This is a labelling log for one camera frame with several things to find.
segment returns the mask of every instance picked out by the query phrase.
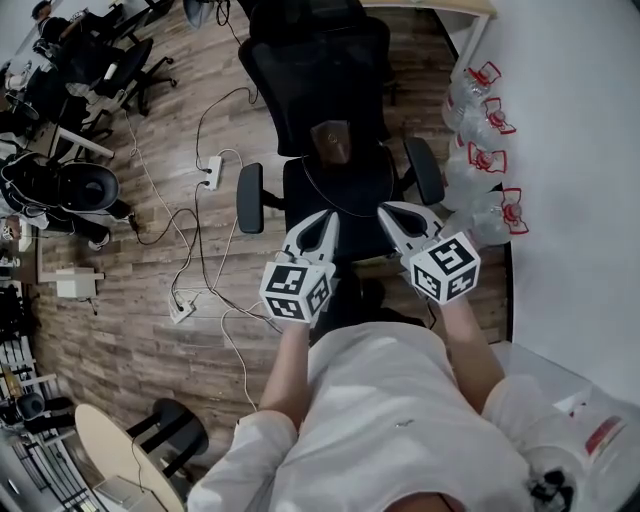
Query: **plastic water bottle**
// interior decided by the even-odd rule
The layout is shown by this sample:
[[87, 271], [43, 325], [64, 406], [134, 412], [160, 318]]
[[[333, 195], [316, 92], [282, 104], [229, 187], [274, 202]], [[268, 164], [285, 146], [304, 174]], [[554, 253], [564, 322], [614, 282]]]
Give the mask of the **plastic water bottle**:
[[442, 104], [442, 119], [454, 132], [460, 127], [467, 106], [478, 106], [491, 94], [491, 84], [502, 74], [492, 63], [487, 62], [479, 70], [464, 70], [462, 76], [454, 80]]
[[514, 235], [529, 232], [522, 220], [521, 196], [519, 188], [482, 194], [447, 219], [441, 236], [448, 238], [463, 232], [478, 249], [506, 244]]
[[620, 510], [640, 481], [640, 425], [588, 404], [578, 406], [571, 417], [589, 457], [584, 495], [576, 510]]
[[449, 143], [449, 154], [474, 142], [484, 151], [500, 151], [506, 147], [506, 137], [516, 132], [513, 125], [507, 123], [500, 98], [489, 98], [479, 107], [466, 108], [460, 123], [460, 129]]
[[446, 163], [446, 188], [442, 205], [451, 211], [464, 208], [471, 201], [502, 183], [507, 172], [507, 152], [482, 151], [473, 142], [467, 151], [454, 153]]

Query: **mesh chair back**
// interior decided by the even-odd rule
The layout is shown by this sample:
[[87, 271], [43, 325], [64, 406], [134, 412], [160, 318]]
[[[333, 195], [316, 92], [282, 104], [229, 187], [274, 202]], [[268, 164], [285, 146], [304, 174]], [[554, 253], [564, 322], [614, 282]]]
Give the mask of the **mesh chair back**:
[[389, 138], [380, 79], [386, 41], [386, 25], [365, 18], [341, 30], [242, 44], [240, 61], [269, 108], [280, 155], [313, 154], [309, 130], [327, 120], [348, 121], [355, 139]]
[[345, 28], [365, 17], [359, 0], [263, 0], [251, 12], [249, 34], [271, 40], [292, 30], [308, 33]]

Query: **wooden floor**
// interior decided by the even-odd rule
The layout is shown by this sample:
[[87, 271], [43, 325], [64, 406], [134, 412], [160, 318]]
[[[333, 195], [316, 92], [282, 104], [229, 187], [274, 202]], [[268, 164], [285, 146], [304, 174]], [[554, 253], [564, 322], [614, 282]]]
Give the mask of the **wooden floor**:
[[[227, 27], [212, 19], [194, 32], [176, 2], [169, 15], [147, 28], [155, 45], [151, 61], [163, 55], [175, 63], [171, 75], [176, 89], [163, 84], [152, 89], [151, 113], [135, 113], [131, 123], [138, 148], [159, 193], [172, 210], [192, 208], [195, 186], [204, 176], [195, 169], [195, 135], [204, 110], [226, 92], [253, 84], [237, 58], [237, 44]], [[376, 9], [371, 14], [391, 28], [390, 58], [400, 89], [397, 106], [386, 107], [392, 134], [389, 145], [402, 172], [406, 166], [402, 134], [424, 137], [439, 160], [447, 157], [450, 132], [439, 110], [448, 86], [453, 58], [431, 15], [410, 9]], [[248, 22], [237, 4], [231, 20], [240, 39]], [[110, 106], [101, 102], [94, 109]], [[165, 227], [168, 216], [154, 194], [138, 156], [130, 155], [133, 139], [124, 113], [114, 110], [114, 135], [105, 142], [115, 151], [108, 164], [118, 175], [122, 198], [134, 205], [144, 238], [152, 239]], [[251, 106], [246, 92], [236, 93], [214, 107], [202, 126], [203, 157], [223, 148], [235, 148], [244, 163], [261, 162], [265, 187], [281, 190], [283, 158], [276, 153], [276, 133], [262, 98]], [[220, 189], [200, 192], [205, 263], [212, 279], [217, 274], [235, 218], [235, 189], [240, 165], [225, 155]], [[258, 300], [258, 285], [267, 261], [275, 256], [284, 236], [282, 215], [268, 213], [262, 235], [237, 233], [218, 285], [219, 291], [243, 307]], [[195, 223], [178, 217], [191, 239]], [[112, 226], [113, 242], [100, 253], [71, 238], [43, 241], [44, 269], [75, 264], [104, 272], [90, 304], [58, 299], [55, 290], [40, 286], [35, 314], [42, 327], [35, 337], [41, 369], [56, 372], [61, 388], [76, 402], [88, 402], [113, 415], [124, 426], [140, 420], [160, 397], [175, 398], [190, 407], [206, 425], [209, 452], [196, 459], [198, 471], [210, 466], [228, 447], [236, 420], [251, 411], [243, 392], [242, 366], [224, 339], [220, 318], [226, 307], [208, 293], [196, 299], [196, 312], [179, 325], [169, 318], [169, 284], [183, 265], [186, 250], [175, 231], [158, 244], [143, 247], [127, 225]], [[506, 336], [506, 292], [503, 250], [484, 251], [479, 287], [471, 294], [473, 307], [490, 341]], [[405, 314], [426, 317], [424, 304], [396, 274], [397, 264], [378, 261], [364, 265], [363, 275], [378, 276], [387, 287], [387, 305]], [[203, 280], [199, 254], [179, 281], [185, 297], [195, 298]], [[255, 401], [269, 373], [277, 336], [263, 322], [235, 312], [227, 316], [226, 329], [241, 351], [248, 369], [248, 389]]]

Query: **white shirt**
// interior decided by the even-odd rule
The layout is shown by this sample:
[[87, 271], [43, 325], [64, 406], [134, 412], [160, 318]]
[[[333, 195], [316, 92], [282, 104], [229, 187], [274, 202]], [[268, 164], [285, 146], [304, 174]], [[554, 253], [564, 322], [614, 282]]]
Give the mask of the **white shirt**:
[[[474, 512], [530, 512], [530, 462], [518, 448], [536, 459], [531, 436], [568, 420], [530, 377], [503, 380], [479, 416], [442, 340], [407, 324], [327, 334], [310, 351], [309, 382], [299, 436], [278, 412], [240, 420], [230, 450], [192, 490], [190, 512], [382, 512], [415, 493]], [[570, 436], [560, 437], [566, 447]]]

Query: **chair armrest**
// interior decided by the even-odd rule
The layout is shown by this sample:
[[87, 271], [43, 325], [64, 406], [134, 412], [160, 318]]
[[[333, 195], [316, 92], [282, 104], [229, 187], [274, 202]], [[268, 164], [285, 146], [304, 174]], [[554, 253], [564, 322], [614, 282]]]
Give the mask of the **chair armrest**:
[[243, 233], [262, 233], [262, 165], [250, 164], [242, 168], [236, 191], [238, 226]]
[[425, 205], [439, 203], [444, 199], [444, 184], [440, 167], [429, 144], [424, 139], [409, 137], [404, 141], [411, 169], [418, 183], [420, 198]]

